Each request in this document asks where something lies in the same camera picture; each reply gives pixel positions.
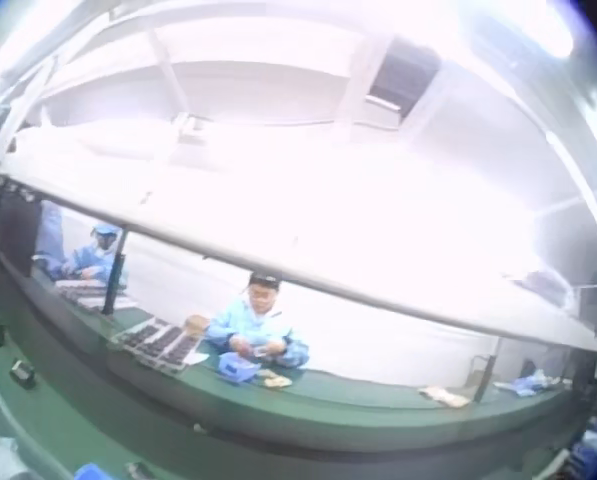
hand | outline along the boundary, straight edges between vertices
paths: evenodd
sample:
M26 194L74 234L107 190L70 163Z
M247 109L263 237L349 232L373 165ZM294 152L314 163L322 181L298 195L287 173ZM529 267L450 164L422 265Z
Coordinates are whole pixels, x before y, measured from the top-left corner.
M84 278L85 280L92 280L98 273L100 273L101 270L102 270L101 267L84 268L80 272L80 276L82 278Z
M238 352L241 357L248 357L252 353L251 345L242 335L233 335L229 339L229 348L234 352Z
M187 335L198 337L207 330L210 323L211 320L202 315L192 315L185 321L185 331Z
M287 343L284 340L269 340L265 345L267 355L282 355L287 351Z

fluorescent light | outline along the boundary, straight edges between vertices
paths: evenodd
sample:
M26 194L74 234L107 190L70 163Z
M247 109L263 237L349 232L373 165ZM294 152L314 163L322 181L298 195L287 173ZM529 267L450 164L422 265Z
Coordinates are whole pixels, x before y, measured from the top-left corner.
M369 103L373 103L374 105L378 105L379 107L386 108L387 110L391 110L392 112L399 112L400 105L396 105L395 103L388 102L387 100L383 100L382 98L376 97L374 95L367 95L365 96L365 100Z
M13 68L81 2L82 0L36 0L29 13L0 48L0 71Z
M545 0L504 0L485 2L514 23L550 55L567 58L574 39L556 9Z

green workbench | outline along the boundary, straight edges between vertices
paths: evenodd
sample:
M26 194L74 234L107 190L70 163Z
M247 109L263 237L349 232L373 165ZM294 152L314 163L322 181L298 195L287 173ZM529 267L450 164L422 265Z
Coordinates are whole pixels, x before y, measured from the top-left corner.
M108 382L220 434L288 449L393 452L504 432L570 401L570 392L515 399L491 389L482 404L450 409L414 388L315 371L294 372L299 375L294 384L275 391L255 382L234 385L224 380L215 371L215 355L175 377L167 376L110 348L108 342L148 316L138 309L119 311L113 319L87 312L59 297L46 277L35 273L25 278L0 256L0 321L25 353L37 350L29 344L36 330L53 331L56 343L69 346Z
M34 269L32 278L38 281L47 292L56 298L64 301L54 287L53 282L41 271ZM111 316L105 316L93 311L80 308L77 305L68 304L71 312L82 322L95 330L99 335L110 339L113 335L132 328L153 317L153 314L138 307L120 309ZM186 368L176 377L183 383L195 385L197 379L196 370L208 369L213 375L218 375L218 354L219 352L208 342L201 343L199 352L209 354L209 358L197 366ZM354 407L381 407L391 409L419 410L419 409L444 409L449 407L430 400L420 393L416 388L385 385L362 380L352 380L339 377L326 372L309 369L289 369L281 366L271 367L276 373L290 378L293 384L282 389L280 393L298 395L310 400L352 405ZM222 386L222 379L217 379ZM261 379L254 379L249 385L265 389ZM453 393L473 398L475 388L453 388L448 389ZM491 388L487 391L482 403L500 401L518 401L516 395L508 391L500 391Z

electronic component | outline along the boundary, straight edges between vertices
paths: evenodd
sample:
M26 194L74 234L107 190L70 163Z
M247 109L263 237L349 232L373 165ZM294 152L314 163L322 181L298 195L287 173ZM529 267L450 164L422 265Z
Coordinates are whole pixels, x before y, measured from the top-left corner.
M127 473L133 480L156 480L152 471L142 462L128 463Z
M36 372L31 365L16 359L14 361L9 375L13 378L18 385L29 390L36 385Z

light blue uniform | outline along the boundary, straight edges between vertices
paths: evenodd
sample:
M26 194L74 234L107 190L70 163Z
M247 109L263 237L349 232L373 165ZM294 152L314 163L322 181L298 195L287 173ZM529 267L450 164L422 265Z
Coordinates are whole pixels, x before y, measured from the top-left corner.
M104 234L116 234L120 233L120 229L113 225L99 224L94 227L97 233ZM114 265L116 258L116 249L110 248L103 250L98 246L96 242L85 247L81 247L71 254L67 259L62 269L67 275L73 275L86 268L98 267L98 272L94 275L96 280L99 280L105 284L109 283L111 277L111 269ZM123 269L120 276L120 286L125 287L127 285L127 272Z
M227 310L211 320L205 338L215 345L227 348L232 335L242 335L252 347L260 347L270 340L284 340L287 350L273 360L285 367L299 367L309 360L309 347L296 335L285 321L280 310L271 309L265 315L257 315L249 300L238 298Z
M49 200L41 202L40 226L36 237L35 257L44 260L45 270L52 277L60 277L60 267L65 263L60 207Z

